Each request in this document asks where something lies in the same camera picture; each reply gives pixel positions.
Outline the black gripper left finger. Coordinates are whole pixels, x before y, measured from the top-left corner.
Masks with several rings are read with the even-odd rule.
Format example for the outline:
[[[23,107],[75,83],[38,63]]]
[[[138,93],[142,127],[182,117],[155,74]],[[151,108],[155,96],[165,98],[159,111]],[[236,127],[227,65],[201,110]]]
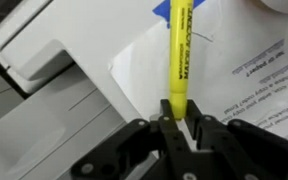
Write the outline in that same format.
[[[95,146],[71,166],[73,180],[126,180],[153,151],[159,158],[139,180],[182,180],[185,156],[192,155],[167,99],[157,121],[137,118]]]

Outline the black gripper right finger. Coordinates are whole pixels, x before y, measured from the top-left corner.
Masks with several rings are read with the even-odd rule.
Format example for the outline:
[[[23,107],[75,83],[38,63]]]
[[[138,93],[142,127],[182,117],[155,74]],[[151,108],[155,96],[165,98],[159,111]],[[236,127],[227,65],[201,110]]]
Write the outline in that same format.
[[[227,180],[288,180],[288,140],[242,119],[221,123],[187,101],[185,119],[198,150],[219,156]]]

